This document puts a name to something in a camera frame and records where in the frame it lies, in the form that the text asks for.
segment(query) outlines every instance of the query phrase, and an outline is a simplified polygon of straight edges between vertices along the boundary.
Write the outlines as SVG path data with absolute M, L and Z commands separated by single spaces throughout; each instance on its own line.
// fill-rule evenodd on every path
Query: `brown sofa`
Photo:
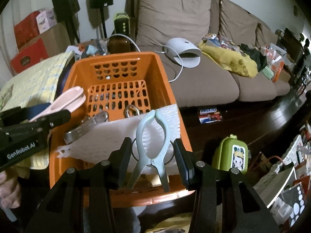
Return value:
M 277 35 L 271 32 L 267 24 L 256 16 L 249 14 L 229 0 L 204 0 L 204 2 L 209 1 L 211 7 L 209 33 L 220 32 L 222 35 L 231 37 L 237 44 L 253 43 L 260 47 L 263 44 L 276 43 Z M 156 7 L 159 6 L 156 3 L 158 0 L 154 0 L 153 4 L 149 3 L 147 6 L 156 10 Z M 126 0 L 125 11 L 136 21 L 136 33 L 139 35 L 136 42 L 140 45 L 141 51 L 153 51 L 153 46 L 159 41 L 149 37 L 150 34 L 146 32 L 144 25 L 138 23 L 138 18 L 144 16 L 139 14 L 139 10 L 140 0 Z M 174 78 L 179 73 L 180 66 L 170 61 L 165 54 L 160 54 L 160 57 L 168 78 Z M 288 83 L 280 80 L 273 83 L 262 73 L 258 73 L 254 78 L 232 74 L 206 56 L 201 56 L 200 64 L 197 67 L 184 68 L 180 77 L 171 83 L 171 87 L 179 107 L 218 105 L 231 103 L 235 100 L 243 102 L 267 101 L 276 96 L 285 95 L 290 90 Z

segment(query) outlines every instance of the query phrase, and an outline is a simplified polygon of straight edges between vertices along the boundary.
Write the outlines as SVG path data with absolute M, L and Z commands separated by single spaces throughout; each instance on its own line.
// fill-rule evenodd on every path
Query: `yellow plaid fabric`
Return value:
M 74 52 L 59 54 L 9 80 L 0 91 L 0 100 L 5 98 L 6 92 L 13 86 L 12 96 L 1 111 L 53 102 L 60 74 L 73 56 Z

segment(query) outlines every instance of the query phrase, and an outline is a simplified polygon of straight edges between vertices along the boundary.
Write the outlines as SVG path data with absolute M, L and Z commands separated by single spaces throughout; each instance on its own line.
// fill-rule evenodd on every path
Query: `green lunch box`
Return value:
M 229 171 L 236 167 L 243 174 L 247 172 L 248 149 L 247 145 L 238 140 L 237 136 L 230 135 L 223 139 L 213 156 L 212 167 Z

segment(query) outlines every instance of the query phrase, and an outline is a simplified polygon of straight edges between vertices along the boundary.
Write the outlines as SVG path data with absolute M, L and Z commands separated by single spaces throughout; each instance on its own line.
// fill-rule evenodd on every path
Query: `silver bolt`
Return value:
M 109 160 L 105 159 L 100 163 L 102 166 L 108 166 L 110 164 Z
M 67 171 L 66 171 L 67 173 L 74 173 L 75 172 L 75 168 L 74 167 L 70 167 L 70 168 L 68 168 L 67 169 Z
M 203 167 L 203 166 L 205 166 L 205 163 L 203 161 L 198 161 L 197 162 L 197 166 L 198 167 Z
M 231 168 L 231 172 L 234 174 L 238 174 L 240 171 L 236 167 L 233 167 Z

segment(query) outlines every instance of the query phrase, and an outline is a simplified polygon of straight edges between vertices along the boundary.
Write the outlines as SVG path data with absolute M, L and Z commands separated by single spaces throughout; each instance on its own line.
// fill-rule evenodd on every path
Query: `red box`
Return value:
M 28 67 L 31 67 L 48 57 L 49 55 L 46 52 L 43 40 L 39 38 L 37 42 L 16 54 L 11 60 L 11 66 L 19 74 Z
M 39 11 L 30 13 L 23 21 L 14 26 L 14 34 L 18 49 L 39 35 L 36 17 Z

